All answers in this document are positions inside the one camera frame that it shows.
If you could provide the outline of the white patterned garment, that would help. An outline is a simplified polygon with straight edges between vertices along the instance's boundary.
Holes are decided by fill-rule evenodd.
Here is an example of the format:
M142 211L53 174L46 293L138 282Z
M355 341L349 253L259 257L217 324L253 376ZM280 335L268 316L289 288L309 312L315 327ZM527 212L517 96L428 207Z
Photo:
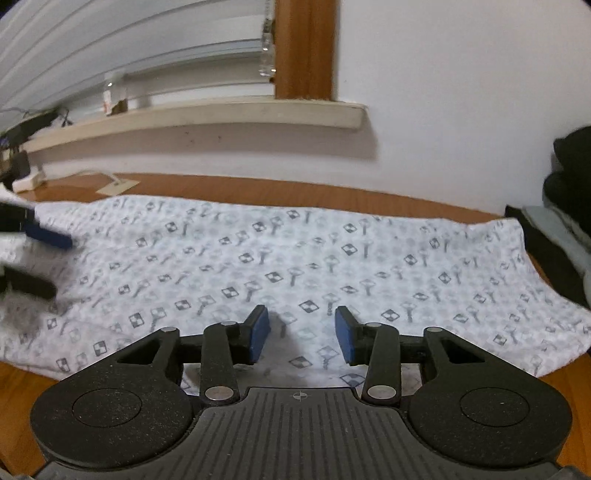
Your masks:
M263 357L245 385L343 386L335 310L404 335L438 326L535 376L590 346L590 314L553 291L514 220L447 219L256 207L149 196L40 203L61 251L20 235L3 262L51 280L54 301L1 301L1 358L51 378L73 374L164 327L184 335L270 312Z

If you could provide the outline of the white power strip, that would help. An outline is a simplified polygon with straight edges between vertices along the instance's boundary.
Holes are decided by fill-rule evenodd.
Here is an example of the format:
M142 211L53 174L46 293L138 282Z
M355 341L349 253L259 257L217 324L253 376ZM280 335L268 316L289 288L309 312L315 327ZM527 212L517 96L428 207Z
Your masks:
M43 185L46 181L46 176L43 171L32 171L24 178L15 180L12 183L14 193L23 193L34 191L37 187Z

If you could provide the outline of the black electronics on sill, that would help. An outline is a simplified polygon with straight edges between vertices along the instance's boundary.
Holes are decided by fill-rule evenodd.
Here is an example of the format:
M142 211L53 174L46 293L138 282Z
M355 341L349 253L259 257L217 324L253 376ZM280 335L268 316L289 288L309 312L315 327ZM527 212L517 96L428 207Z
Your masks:
M25 118L16 126L1 133L1 184L13 190L13 184L31 173L31 165L23 145L38 131L61 119L61 127L71 126L69 111L58 108L42 110L35 114L24 111Z

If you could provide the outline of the white window blind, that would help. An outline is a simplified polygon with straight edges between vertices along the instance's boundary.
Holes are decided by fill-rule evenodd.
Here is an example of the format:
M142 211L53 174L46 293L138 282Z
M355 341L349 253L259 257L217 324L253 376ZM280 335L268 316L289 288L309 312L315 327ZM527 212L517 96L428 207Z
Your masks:
M263 1L19 1L1 18L1 125L157 70L148 92L269 95Z

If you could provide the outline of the grey folded garment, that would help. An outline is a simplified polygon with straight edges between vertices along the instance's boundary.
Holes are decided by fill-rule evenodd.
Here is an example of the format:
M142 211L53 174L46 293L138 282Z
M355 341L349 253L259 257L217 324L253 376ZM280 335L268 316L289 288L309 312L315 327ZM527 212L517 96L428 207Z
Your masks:
M590 308L590 236L555 206L505 207L524 232L526 251L563 297Z

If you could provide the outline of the beige stone window sill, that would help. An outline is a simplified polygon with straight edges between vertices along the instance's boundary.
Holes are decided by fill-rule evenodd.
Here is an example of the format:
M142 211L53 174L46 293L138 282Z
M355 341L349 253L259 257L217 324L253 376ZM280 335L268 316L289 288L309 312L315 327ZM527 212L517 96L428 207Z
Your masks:
M204 99L132 110L51 129L24 143L28 152L112 135L201 125L276 124L359 130L368 108L325 100L280 100L269 96Z

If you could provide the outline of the black folded garment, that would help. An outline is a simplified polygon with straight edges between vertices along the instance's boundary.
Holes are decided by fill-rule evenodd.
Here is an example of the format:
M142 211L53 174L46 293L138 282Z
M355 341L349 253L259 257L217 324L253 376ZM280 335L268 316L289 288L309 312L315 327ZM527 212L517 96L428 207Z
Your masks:
M544 181L547 200L578 221L590 219L590 126L553 143L558 169Z

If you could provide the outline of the wooden window frame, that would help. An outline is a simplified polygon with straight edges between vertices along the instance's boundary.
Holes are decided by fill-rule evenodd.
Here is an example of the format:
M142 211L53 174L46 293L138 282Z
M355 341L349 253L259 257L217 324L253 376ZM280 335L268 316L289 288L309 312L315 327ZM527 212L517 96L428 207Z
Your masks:
M280 100L335 99L338 7L337 0L274 3L274 97Z

